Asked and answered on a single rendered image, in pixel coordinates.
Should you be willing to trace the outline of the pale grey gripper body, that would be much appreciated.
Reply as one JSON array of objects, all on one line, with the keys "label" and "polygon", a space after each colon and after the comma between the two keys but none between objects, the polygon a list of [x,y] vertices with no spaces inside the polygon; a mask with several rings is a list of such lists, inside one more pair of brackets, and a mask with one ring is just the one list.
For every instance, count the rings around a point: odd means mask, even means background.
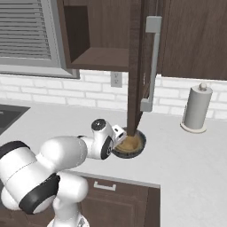
[{"label": "pale grey gripper body", "polygon": [[115,148],[117,145],[120,145],[126,139],[126,137],[127,135],[123,135],[121,138],[116,138],[113,148]]}]

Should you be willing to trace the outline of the dark rimmed tan bowl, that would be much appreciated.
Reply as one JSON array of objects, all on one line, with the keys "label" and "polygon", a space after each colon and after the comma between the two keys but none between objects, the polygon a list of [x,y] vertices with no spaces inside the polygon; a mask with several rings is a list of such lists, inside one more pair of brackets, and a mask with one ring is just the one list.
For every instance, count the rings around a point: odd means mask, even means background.
[{"label": "dark rimmed tan bowl", "polygon": [[119,158],[132,159],[137,157],[146,145],[146,137],[137,130],[134,136],[127,136],[121,144],[113,149],[113,154]]}]

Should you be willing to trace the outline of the brown open cabinet door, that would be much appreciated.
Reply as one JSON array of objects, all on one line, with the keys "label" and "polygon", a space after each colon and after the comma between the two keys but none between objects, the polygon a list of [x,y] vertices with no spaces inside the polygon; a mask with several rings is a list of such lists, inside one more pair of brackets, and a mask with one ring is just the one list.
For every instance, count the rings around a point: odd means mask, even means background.
[{"label": "brown open cabinet door", "polygon": [[147,16],[161,16],[165,0],[130,0],[127,134],[136,133],[141,99],[149,96],[153,34],[145,32]]}]

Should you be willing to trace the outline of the brown base cabinet panel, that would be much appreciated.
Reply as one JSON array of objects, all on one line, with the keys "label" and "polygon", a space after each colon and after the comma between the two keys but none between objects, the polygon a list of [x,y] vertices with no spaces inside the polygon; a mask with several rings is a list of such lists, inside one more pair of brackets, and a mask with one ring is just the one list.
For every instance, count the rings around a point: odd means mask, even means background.
[{"label": "brown base cabinet panel", "polygon": [[158,188],[149,189],[146,227],[160,227],[160,189]]}]

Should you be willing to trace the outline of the brown drawer front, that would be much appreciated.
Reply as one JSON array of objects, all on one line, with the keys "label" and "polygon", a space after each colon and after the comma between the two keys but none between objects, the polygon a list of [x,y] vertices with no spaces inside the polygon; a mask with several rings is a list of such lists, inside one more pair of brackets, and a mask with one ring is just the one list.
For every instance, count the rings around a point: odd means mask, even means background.
[{"label": "brown drawer front", "polygon": [[[103,179],[86,177],[89,192],[81,202],[82,214],[90,227],[143,227],[148,188]],[[93,187],[95,181],[112,186],[116,190],[107,191]]]}]

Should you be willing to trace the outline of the white paper towel roll holder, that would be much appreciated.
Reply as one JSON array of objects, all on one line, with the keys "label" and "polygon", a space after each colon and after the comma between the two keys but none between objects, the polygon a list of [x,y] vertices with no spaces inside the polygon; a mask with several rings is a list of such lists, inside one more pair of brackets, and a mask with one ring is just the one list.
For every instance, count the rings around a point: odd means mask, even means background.
[{"label": "white paper towel roll holder", "polygon": [[184,109],[180,126],[194,134],[200,134],[207,130],[204,122],[213,90],[204,82],[190,89],[187,104]]}]

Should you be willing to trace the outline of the dark sink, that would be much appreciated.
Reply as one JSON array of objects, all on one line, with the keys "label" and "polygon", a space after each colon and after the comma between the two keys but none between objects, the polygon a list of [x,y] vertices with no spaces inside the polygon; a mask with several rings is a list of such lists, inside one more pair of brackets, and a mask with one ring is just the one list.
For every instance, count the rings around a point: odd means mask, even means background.
[{"label": "dark sink", "polygon": [[0,135],[16,122],[27,110],[27,106],[10,106],[0,104]]}]

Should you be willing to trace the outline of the grey window with blinds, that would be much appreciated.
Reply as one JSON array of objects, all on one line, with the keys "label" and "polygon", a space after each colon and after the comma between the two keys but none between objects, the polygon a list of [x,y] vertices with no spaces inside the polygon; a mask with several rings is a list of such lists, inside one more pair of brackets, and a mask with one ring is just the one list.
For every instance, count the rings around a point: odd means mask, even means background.
[{"label": "grey window with blinds", "polygon": [[0,74],[80,77],[66,64],[57,0],[0,0]]}]

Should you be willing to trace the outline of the white wall socket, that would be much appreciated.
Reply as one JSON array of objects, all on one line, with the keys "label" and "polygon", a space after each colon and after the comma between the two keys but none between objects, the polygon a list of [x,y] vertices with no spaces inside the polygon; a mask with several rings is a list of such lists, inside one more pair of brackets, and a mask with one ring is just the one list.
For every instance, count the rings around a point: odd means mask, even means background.
[{"label": "white wall socket", "polygon": [[121,72],[112,72],[111,73],[111,86],[115,88],[122,87],[122,73]]}]

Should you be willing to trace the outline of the brown open wall cabinet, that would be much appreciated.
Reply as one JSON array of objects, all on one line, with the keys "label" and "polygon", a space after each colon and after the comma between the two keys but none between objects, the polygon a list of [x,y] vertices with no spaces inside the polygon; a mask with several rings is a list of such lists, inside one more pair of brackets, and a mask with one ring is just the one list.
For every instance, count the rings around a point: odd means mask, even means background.
[{"label": "brown open wall cabinet", "polygon": [[130,0],[57,0],[67,67],[126,72]]}]

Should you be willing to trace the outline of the brown closed wall cabinet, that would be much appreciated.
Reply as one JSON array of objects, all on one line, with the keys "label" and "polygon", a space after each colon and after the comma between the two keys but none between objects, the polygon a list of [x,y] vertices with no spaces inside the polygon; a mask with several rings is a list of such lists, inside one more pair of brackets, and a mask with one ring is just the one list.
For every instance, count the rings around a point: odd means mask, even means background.
[{"label": "brown closed wall cabinet", "polygon": [[227,81],[227,0],[159,0],[158,73]]}]

